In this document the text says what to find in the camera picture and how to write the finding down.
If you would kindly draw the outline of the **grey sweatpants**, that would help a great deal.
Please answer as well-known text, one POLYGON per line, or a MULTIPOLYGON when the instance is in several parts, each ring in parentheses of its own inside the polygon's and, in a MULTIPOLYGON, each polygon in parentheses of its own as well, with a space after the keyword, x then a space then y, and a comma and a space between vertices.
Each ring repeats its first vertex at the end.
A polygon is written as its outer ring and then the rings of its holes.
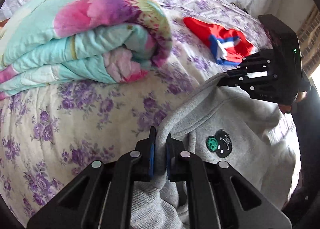
POLYGON ((155 175, 134 186, 132 228, 188 228, 186 186, 169 182, 168 135, 209 163, 226 161, 277 208, 299 180, 300 149, 291 115, 277 104, 251 99, 239 88, 218 87, 217 74, 198 87, 157 129, 155 175))

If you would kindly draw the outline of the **brown checkered curtain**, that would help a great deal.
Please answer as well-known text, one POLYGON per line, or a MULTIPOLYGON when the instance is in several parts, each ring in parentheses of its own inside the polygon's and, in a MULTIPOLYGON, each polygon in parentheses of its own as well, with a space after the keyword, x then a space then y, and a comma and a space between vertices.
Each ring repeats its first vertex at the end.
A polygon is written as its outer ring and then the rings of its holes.
POLYGON ((297 31, 302 57, 302 68, 308 77, 319 66, 320 14, 314 5, 307 18, 297 31))

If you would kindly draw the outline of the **red folded shorts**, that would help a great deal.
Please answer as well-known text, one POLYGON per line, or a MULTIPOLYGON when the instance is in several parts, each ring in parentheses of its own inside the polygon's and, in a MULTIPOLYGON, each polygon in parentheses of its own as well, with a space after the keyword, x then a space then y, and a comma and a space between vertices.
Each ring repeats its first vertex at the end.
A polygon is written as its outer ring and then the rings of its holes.
POLYGON ((185 26, 205 44, 218 65, 236 66, 251 55, 254 48, 244 34, 233 28, 206 23, 193 17, 183 19, 185 26))

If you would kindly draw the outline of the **purple floral bed sheet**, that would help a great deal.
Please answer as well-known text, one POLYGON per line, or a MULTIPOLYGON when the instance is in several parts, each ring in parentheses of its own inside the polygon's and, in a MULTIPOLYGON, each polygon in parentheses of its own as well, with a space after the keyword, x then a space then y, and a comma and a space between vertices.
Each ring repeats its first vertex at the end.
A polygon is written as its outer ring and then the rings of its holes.
POLYGON ((169 19, 166 64, 140 81, 75 81, 1 101, 1 196, 23 226, 92 161, 112 162, 148 136, 196 86, 219 72, 187 16, 241 31, 254 51, 270 47, 262 25, 224 0, 157 0, 169 19))

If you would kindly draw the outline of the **floral folded quilt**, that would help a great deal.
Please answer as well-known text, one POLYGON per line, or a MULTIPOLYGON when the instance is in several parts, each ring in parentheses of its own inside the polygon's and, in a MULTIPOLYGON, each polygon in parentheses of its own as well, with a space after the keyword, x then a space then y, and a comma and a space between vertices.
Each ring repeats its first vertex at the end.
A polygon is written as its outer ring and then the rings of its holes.
POLYGON ((1 98, 75 80, 130 83, 171 49, 156 0, 30 0, 1 28, 1 98))

